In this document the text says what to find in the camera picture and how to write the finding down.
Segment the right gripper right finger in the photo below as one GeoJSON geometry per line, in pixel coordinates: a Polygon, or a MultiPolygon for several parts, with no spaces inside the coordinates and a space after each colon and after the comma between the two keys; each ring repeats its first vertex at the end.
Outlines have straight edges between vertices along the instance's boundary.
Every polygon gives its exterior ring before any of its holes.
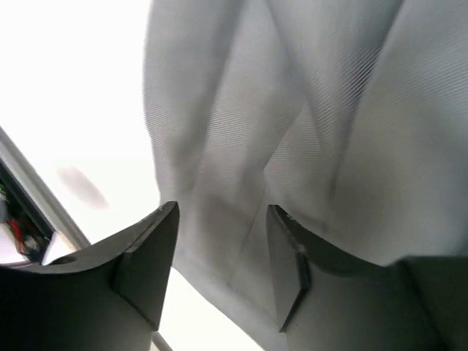
{"type": "Polygon", "coordinates": [[[467,259],[380,266],[268,207],[276,317],[290,350],[465,350],[467,259]]]}

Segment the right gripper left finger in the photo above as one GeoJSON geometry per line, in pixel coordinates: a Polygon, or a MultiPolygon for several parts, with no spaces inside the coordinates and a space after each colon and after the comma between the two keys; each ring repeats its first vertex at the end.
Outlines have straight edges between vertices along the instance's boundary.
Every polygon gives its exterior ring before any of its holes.
{"type": "Polygon", "coordinates": [[[170,201],[49,265],[1,268],[3,350],[148,350],[178,235],[170,201]]]}

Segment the grey pleated skirt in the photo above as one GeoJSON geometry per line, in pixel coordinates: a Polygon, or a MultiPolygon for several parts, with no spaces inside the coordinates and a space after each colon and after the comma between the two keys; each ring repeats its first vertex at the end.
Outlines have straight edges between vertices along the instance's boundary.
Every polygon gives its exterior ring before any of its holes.
{"type": "Polygon", "coordinates": [[[467,259],[465,1],[153,1],[145,54],[174,267],[263,349],[271,205],[375,265],[467,259]]]}

